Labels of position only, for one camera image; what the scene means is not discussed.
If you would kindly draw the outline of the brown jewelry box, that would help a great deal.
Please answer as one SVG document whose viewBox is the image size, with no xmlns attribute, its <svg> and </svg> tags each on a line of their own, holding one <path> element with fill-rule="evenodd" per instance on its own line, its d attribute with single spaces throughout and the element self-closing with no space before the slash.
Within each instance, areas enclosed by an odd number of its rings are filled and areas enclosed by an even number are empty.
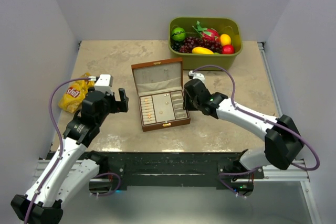
<svg viewBox="0 0 336 224">
<path fill-rule="evenodd" d="M 144 132 L 190 124 L 183 109 L 182 58 L 138 63 L 131 69 Z"/>
</svg>

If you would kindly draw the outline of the brown ring earring tray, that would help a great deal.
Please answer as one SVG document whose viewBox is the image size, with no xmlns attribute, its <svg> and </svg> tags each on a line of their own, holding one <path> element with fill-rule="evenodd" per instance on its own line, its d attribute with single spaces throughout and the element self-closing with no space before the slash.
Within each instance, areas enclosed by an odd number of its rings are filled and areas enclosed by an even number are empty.
<svg viewBox="0 0 336 224">
<path fill-rule="evenodd" d="M 142 126 L 172 126 L 173 123 L 189 124 L 190 115 L 183 109 L 182 90 L 142 92 L 139 94 L 139 108 Z"/>
</svg>

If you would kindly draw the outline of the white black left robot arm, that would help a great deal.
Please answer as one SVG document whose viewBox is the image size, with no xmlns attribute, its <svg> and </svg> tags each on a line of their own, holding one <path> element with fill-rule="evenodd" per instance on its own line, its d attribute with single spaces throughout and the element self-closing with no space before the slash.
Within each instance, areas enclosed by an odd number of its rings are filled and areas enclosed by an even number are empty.
<svg viewBox="0 0 336 224">
<path fill-rule="evenodd" d="M 61 143 L 40 177 L 24 195 L 15 195 L 11 206 L 24 223 L 59 223 L 65 205 L 89 182 L 108 174 L 106 158 L 91 153 L 75 170 L 76 161 L 99 134 L 100 126 L 111 113 L 127 112 L 128 97 L 119 89 L 120 100 L 112 91 L 89 91 L 81 109 L 67 124 Z"/>
</svg>

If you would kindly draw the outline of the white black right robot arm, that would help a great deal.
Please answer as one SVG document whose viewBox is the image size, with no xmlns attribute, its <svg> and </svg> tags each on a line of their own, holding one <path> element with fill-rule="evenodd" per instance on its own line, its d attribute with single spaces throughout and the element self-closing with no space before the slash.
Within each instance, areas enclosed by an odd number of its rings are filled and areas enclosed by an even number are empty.
<svg viewBox="0 0 336 224">
<path fill-rule="evenodd" d="M 184 108 L 201 111 L 206 116 L 233 123 L 264 141 L 263 148 L 244 150 L 223 169 L 239 178 L 246 178 L 255 168 L 273 165 L 286 170 L 302 150 L 299 132 L 291 117 L 263 115 L 240 104 L 232 104 L 228 96 L 211 94 L 199 79 L 184 85 Z"/>
</svg>

